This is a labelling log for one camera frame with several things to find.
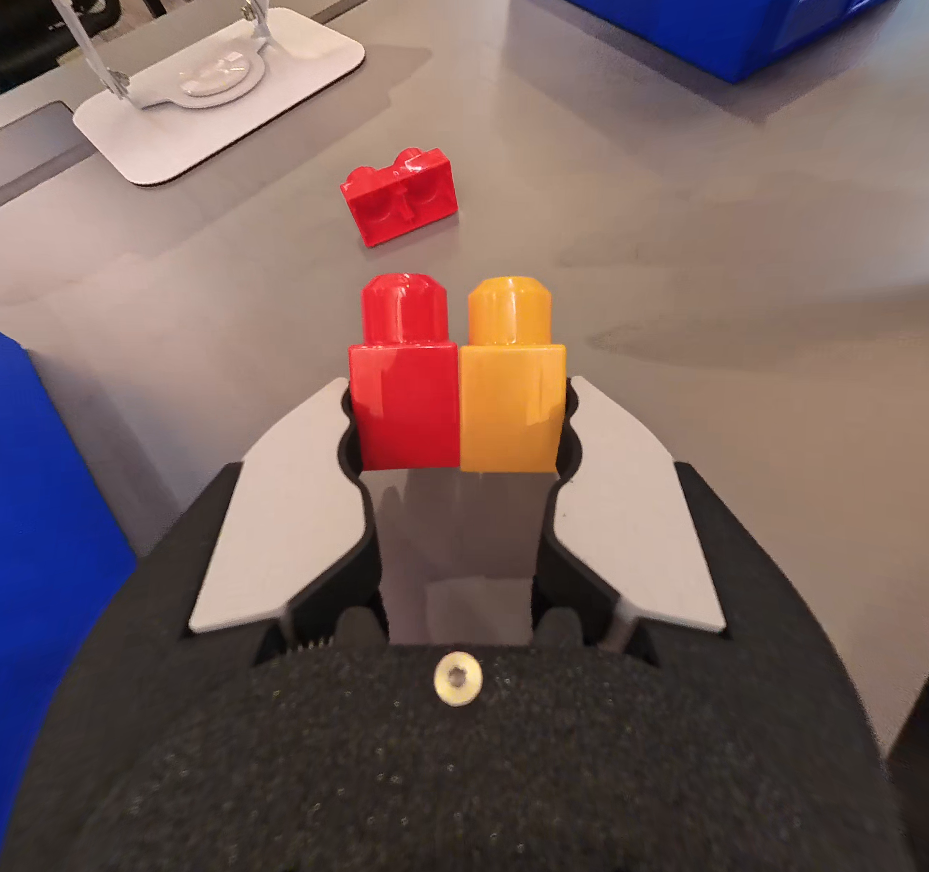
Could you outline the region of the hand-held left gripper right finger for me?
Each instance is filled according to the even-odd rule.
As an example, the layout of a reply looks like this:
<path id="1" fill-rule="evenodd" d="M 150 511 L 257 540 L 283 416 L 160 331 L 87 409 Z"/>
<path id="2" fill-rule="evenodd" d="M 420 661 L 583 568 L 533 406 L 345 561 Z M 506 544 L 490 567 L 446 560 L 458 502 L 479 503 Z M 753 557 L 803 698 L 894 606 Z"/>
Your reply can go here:
<path id="1" fill-rule="evenodd" d="M 726 618 L 674 458 L 587 379 L 567 383 L 556 481 L 543 511 L 533 618 L 572 610 L 583 643 L 641 622 L 710 635 Z"/>

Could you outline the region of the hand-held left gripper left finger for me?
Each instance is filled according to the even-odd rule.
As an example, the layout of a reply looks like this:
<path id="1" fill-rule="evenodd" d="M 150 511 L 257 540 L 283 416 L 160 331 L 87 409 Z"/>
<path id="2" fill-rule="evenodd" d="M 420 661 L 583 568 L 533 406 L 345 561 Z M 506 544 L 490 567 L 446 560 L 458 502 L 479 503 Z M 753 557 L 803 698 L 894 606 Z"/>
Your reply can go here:
<path id="1" fill-rule="evenodd" d="M 337 377 L 245 453 L 189 628 L 208 634 L 287 623 L 307 646 L 352 607 L 382 629 L 382 562 L 372 497 L 360 481 L 358 429 Z"/>

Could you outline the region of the red one-stud block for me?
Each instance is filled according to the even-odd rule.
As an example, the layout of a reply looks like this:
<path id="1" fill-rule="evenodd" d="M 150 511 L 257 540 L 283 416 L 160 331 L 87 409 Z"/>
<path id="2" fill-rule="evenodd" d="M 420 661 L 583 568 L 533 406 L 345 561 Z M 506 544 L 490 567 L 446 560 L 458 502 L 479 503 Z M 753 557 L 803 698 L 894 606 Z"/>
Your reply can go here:
<path id="1" fill-rule="evenodd" d="M 382 274 L 361 291 L 362 342 L 347 350 L 365 471 L 460 464 L 458 346 L 445 288 Z"/>

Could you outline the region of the yellow one-stud block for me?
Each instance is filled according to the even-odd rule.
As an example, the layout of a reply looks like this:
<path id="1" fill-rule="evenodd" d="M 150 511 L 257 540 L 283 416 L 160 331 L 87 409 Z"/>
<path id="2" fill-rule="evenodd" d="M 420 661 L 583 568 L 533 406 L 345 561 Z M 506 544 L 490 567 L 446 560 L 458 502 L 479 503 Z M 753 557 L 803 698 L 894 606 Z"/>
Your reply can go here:
<path id="1" fill-rule="evenodd" d="M 482 281 L 459 349 L 460 468 L 552 473 L 565 417 L 567 349 L 552 338 L 552 296 L 531 277 Z"/>

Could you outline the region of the red two-stud block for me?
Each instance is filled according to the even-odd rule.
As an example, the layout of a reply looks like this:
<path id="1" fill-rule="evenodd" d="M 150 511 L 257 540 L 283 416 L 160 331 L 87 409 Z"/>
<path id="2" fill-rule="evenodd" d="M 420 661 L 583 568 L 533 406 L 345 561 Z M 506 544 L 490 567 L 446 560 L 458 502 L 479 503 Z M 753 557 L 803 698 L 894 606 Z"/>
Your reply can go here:
<path id="1" fill-rule="evenodd" d="M 340 190 L 367 248 L 453 216 L 459 209 L 450 160 L 439 148 L 405 148 L 389 166 L 358 167 Z"/>

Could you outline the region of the grey desk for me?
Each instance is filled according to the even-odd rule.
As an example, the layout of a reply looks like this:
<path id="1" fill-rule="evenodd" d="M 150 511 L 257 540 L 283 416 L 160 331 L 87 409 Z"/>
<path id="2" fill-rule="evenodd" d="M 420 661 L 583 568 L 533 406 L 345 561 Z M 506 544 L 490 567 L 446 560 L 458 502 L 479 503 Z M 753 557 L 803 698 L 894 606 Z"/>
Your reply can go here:
<path id="1" fill-rule="evenodd" d="M 2 205 L 2 332 L 138 553 L 345 372 L 360 289 L 551 291 L 569 371 L 792 580 L 889 751 L 927 676 L 927 0 L 737 85 L 562 0 L 289 0 L 361 68 L 170 184 L 98 153 Z M 441 149 L 459 209 L 373 248 L 340 187 Z"/>

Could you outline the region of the black office chair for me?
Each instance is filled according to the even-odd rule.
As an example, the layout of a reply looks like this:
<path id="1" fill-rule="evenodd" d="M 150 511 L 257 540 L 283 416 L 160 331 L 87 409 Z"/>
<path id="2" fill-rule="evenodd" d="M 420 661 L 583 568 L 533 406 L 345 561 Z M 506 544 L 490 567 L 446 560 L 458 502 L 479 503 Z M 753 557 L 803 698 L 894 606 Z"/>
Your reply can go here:
<path id="1" fill-rule="evenodd" d="M 91 37 L 121 19 L 119 0 L 72 0 Z M 1 91 L 55 69 L 76 41 L 51 0 L 1 0 Z"/>

